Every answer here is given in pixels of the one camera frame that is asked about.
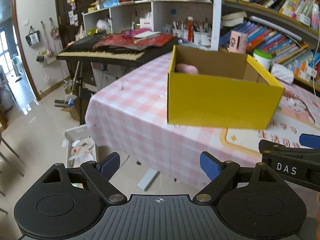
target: electronic keyboard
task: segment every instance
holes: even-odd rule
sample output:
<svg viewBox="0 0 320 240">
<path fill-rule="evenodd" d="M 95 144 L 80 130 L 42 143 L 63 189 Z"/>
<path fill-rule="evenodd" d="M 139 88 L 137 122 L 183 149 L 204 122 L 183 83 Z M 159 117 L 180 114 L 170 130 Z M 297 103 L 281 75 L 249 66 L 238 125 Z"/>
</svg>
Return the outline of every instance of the electronic keyboard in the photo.
<svg viewBox="0 0 320 240">
<path fill-rule="evenodd" d="M 118 46 L 102 46 L 93 49 L 93 47 L 105 37 L 106 34 L 87 36 L 65 48 L 56 58 L 58 60 L 89 61 L 139 67 L 172 51 L 173 46 L 178 45 L 178 38 L 175 37 L 162 47 L 151 46 L 142 51 Z"/>
</svg>

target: chair leg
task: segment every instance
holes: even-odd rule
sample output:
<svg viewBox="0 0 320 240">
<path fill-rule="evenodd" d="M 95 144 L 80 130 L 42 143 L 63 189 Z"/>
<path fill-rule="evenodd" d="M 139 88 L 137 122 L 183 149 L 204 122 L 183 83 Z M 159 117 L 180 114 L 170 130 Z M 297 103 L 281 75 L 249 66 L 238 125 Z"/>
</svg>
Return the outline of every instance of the chair leg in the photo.
<svg viewBox="0 0 320 240">
<path fill-rule="evenodd" d="M 22 177 L 24 177 L 24 175 L 23 175 L 15 166 L 13 166 L 12 163 L 9 162 L 9 160 L 8 160 L 1 152 L 0 152 L 0 157 L 1 157 L 2 159 L 4 159 L 4 161 L 5 161 L 6 163 L 8 163 L 9 165 L 11 165 L 12 168 L 17 171 L 17 173 L 19 173 Z"/>
<path fill-rule="evenodd" d="M 0 208 L 0 211 L 2 211 L 3 213 L 8 214 L 8 213 L 7 213 L 7 211 L 5 211 L 5 210 L 4 210 L 4 209 L 2 209 L 2 208 Z"/>
<path fill-rule="evenodd" d="M 1 140 L 3 141 L 3 143 L 9 148 L 10 151 L 12 151 L 14 153 L 14 155 L 16 155 L 19 158 L 19 155 L 16 154 L 16 152 L 10 147 L 10 145 L 4 140 L 4 138 L 2 137 Z"/>
</svg>

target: pink box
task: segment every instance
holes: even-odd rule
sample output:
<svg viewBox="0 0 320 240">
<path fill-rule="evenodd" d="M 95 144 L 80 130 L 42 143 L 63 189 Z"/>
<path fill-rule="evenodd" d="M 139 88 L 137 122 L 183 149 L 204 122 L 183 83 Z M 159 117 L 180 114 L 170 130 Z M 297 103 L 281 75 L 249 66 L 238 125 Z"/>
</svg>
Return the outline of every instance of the pink box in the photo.
<svg viewBox="0 0 320 240">
<path fill-rule="evenodd" d="M 246 53 L 248 43 L 248 35 L 245 33 L 239 33 L 231 31 L 229 51 L 236 53 Z"/>
</svg>

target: door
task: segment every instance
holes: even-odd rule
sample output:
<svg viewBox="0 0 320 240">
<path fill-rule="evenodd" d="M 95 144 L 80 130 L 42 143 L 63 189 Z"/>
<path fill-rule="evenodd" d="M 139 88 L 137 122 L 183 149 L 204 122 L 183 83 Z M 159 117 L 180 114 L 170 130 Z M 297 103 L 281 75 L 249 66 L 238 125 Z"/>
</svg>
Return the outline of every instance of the door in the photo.
<svg viewBox="0 0 320 240">
<path fill-rule="evenodd" d="M 67 4 L 67 0 L 56 0 L 58 24 L 63 48 L 65 48 L 69 42 L 76 40 L 76 34 L 78 34 L 80 26 L 83 25 L 82 13 L 86 13 L 88 8 L 92 7 L 90 4 L 95 1 L 96 0 L 76 0 L 76 10 L 74 10 L 74 14 L 78 14 L 79 26 L 74 26 L 70 25 L 68 12 L 71 11 L 71 6 Z M 73 78 L 77 62 L 70 61 L 67 62 L 67 64 L 70 76 Z M 96 86 L 89 62 L 83 63 L 82 77 L 85 83 Z"/>
</svg>

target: white container with green lid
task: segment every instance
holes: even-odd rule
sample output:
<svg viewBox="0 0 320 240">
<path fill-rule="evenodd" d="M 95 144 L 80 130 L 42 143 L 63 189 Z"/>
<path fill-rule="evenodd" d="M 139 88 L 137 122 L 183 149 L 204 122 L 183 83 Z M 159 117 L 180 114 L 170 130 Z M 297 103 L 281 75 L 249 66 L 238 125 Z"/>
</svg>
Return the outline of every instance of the white container with green lid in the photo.
<svg viewBox="0 0 320 240">
<path fill-rule="evenodd" d="M 253 58 L 269 71 L 272 60 L 272 56 L 270 54 L 263 52 L 262 50 L 255 49 L 253 51 Z"/>
</svg>

